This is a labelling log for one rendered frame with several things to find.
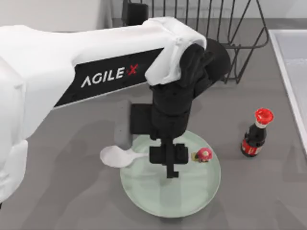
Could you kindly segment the white plastic spoon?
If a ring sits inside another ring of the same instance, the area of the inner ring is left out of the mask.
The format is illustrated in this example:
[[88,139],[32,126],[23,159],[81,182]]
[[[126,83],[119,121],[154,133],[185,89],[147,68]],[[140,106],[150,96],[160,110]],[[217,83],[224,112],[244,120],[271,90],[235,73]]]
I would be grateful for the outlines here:
[[106,166],[113,168],[125,168],[136,159],[148,157],[148,153],[140,153],[130,149],[122,149],[119,146],[107,146],[100,151],[100,160]]

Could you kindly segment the small red and pink toy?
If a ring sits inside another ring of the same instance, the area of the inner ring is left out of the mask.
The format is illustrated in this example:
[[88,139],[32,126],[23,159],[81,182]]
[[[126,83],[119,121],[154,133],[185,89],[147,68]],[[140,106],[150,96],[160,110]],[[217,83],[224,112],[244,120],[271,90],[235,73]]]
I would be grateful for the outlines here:
[[191,160],[199,163],[209,162],[213,158],[213,151],[209,147],[200,148],[191,154]]

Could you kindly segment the pale green round plate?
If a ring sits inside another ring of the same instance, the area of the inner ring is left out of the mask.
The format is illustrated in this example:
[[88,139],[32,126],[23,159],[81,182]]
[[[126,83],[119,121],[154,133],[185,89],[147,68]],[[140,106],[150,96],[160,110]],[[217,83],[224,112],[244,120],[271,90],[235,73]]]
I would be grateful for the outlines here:
[[151,164],[148,156],[120,169],[123,190],[141,210],[158,217],[181,218],[207,207],[216,196],[221,166],[215,152],[208,162],[175,165],[178,178],[168,179],[166,167]]

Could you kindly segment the dark bottle with red cap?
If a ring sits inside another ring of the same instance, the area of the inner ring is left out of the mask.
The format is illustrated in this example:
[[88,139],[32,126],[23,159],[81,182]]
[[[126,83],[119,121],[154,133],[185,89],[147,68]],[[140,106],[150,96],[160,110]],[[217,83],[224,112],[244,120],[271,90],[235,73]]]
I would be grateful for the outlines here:
[[267,136],[266,127],[273,119],[270,109],[260,108],[255,112],[255,122],[245,132],[240,146],[246,157],[256,157],[260,153]]

